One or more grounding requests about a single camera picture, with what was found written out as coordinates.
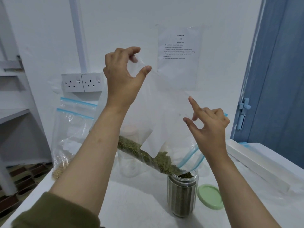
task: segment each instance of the wall socket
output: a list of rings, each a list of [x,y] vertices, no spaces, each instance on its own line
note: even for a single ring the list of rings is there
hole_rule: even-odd
[[[102,91],[103,75],[101,73],[70,73],[61,76],[66,93]]]
[[[84,92],[80,73],[62,74],[63,88],[66,93]]]
[[[100,73],[82,73],[81,77],[85,92],[102,91],[103,81]]]

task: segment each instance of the jar lid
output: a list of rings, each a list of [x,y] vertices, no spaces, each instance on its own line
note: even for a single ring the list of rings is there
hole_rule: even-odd
[[[219,189],[210,184],[203,184],[197,189],[197,196],[210,209],[220,210],[224,207]]]
[[[120,134],[122,136],[132,136],[138,133],[138,129],[136,126],[124,126],[121,130],[120,130]]]

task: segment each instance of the bag of beans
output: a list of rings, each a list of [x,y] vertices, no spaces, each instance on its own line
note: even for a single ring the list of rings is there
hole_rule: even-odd
[[[127,69],[134,77],[144,66],[138,58],[137,63],[129,62]],[[123,121],[118,149],[165,174],[180,175],[197,168],[204,156],[182,120],[193,114],[188,97],[186,92],[171,87],[152,69]],[[94,121],[106,101],[105,86]]]
[[[51,153],[54,171],[52,177],[58,179],[78,152],[93,124],[95,104],[61,98],[56,109]]]

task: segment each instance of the green sleeve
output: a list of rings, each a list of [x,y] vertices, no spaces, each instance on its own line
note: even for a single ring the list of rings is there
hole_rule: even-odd
[[[31,209],[13,222],[15,228],[99,228],[99,218],[91,211],[49,192],[43,193]]]

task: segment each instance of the clear container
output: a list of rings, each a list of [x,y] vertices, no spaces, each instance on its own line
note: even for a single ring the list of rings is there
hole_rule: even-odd
[[[139,143],[138,129],[136,126],[124,126],[120,134],[134,142]],[[141,173],[141,162],[131,155],[117,151],[120,174],[124,177],[135,177]]]
[[[197,170],[191,171],[192,178],[181,178],[176,175],[168,176],[167,203],[172,213],[185,218],[195,207],[199,175]]]

